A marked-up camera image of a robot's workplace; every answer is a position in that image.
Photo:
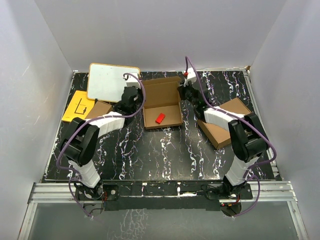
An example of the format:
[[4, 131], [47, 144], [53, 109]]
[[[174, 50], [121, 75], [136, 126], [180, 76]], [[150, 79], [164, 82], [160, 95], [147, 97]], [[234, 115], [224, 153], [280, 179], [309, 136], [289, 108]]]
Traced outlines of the small red block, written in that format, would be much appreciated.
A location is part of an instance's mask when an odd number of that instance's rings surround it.
[[163, 122], [163, 120], [165, 119], [166, 115], [164, 113], [160, 113], [158, 115], [158, 117], [156, 118], [155, 122], [157, 124], [161, 124]]

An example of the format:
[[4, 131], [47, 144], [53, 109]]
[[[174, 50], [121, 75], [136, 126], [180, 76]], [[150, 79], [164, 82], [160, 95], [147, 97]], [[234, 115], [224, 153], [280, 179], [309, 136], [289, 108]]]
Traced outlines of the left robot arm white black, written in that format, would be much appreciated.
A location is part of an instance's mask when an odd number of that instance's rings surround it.
[[60, 142], [62, 156], [76, 171], [80, 179], [74, 182], [76, 189], [92, 200], [103, 195], [103, 182], [93, 162], [97, 141], [100, 137], [127, 127], [144, 103], [143, 91], [136, 86], [124, 88], [121, 100], [113, 110], [96, 120], [74, 118]]

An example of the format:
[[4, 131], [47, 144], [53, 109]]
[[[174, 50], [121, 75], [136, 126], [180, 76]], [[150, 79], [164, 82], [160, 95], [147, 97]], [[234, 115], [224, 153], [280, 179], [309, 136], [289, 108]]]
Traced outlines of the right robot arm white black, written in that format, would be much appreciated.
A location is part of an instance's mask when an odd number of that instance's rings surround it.
[[177, 90], [182, 100], [187, 100], [193, 105], [199, 121], [216, 125], [229, 132], [234, 153], [231, 167], [223, 177], [221, 185], [206, 187], [204, 191], [230, 199], [235, 198], [246, 185], [251, 166], [269, 148], [269, 140], [258, 116], [254, 113], [245, 115], [218, 106], [209, 106], [206, 94], [190, 83], [180, 83]]

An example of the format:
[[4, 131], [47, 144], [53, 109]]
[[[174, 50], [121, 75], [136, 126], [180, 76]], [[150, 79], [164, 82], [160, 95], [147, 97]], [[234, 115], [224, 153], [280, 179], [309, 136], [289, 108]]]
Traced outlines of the small brown cardboard box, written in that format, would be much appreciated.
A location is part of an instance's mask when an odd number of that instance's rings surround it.
[[112, 110], [113, 110], [112, 105], [103, 101], [97, 101], [85, 119], [89, 120], [89, 119], [97, 118], [105, 114], [108, 114]]

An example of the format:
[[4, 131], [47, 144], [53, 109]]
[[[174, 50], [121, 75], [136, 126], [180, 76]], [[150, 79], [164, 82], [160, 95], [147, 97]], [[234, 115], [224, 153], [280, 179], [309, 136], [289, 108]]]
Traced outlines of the closed brown cardboard box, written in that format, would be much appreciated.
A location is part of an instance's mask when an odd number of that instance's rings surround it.
[[[237, 97], [216, 108], [223, 109], [241, 118], [251, 113], [247, 106]], [[212, 145], [218, 150], [231, 144], [228, 122], [235, 120], [235, 118], [212, 108], [209, 110], [213, 111], [213, 114], [208, 114], [207, 120], [209, 122], [198, 119], [197, 124]]]

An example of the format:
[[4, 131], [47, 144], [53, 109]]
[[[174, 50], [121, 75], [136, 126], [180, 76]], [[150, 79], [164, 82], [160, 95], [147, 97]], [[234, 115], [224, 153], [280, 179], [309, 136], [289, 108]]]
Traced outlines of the yellow booklet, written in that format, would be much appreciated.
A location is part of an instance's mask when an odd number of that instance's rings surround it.
[[63, 122], [71, 122], [74, 118], [84, 120], [93, 109], [95, 101], [87, 98], [86, 91], [76, 90], [63, 114]]

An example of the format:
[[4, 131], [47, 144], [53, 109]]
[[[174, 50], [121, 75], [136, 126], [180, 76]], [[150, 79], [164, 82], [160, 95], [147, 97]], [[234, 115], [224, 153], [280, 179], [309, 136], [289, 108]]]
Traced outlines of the white board yellow frame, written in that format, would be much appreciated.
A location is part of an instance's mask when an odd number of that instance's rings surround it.
[[91, 63], [87, 82], [87, 98], [116, 103], [121, 100], [126, 81], [125, 73], [140, 73], [134, 66]]

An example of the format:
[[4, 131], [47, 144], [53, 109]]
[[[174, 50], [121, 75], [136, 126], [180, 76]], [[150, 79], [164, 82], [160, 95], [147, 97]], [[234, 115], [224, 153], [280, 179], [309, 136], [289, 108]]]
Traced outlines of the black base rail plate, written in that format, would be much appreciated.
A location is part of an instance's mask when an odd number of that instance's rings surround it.
[[227, 188], [221, 180], [105, 180], [99, 190], [105, 211], [130, 209], [220, 211], [252, 200], [249, 184]]

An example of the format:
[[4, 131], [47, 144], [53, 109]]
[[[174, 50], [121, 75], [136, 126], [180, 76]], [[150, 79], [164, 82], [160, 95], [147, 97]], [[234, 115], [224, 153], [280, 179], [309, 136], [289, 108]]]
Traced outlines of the aluminium frame rail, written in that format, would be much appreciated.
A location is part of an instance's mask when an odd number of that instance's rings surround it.
[[[286, 202], [298, 239], [308, 239], [308, 234], [298, 208], [296, 194], [290, 181], [261, 181], [259, 201]], [[73, 204], [74, 201], [72, 200], [67, 183], [35, 183], [31, 189], [19, 239], [26, 240], [28, 238], [39, 203]]]

